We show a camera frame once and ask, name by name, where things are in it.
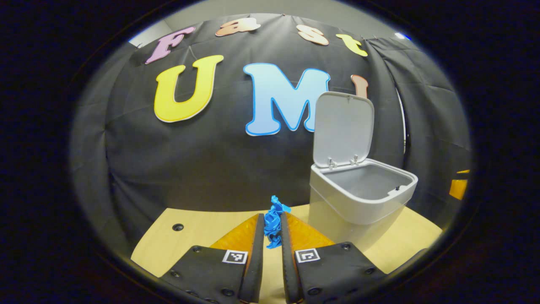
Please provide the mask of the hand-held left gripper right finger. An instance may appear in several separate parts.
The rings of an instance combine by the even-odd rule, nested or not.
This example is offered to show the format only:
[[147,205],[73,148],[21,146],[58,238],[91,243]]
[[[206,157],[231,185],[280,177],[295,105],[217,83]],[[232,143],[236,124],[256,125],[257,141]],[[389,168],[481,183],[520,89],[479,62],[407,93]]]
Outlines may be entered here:
[[359,304],[386,278],[353,243],[336,244],[289,212],[280,219],[288,304]]

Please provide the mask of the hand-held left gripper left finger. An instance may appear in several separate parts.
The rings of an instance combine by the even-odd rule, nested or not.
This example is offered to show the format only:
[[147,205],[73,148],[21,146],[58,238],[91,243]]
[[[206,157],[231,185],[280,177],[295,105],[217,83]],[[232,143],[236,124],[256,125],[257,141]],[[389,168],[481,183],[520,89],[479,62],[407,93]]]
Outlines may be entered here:
[[259,302],[264,267],[264,216],[253,215],[212,246],[191,246],[160,277],[184,302]]

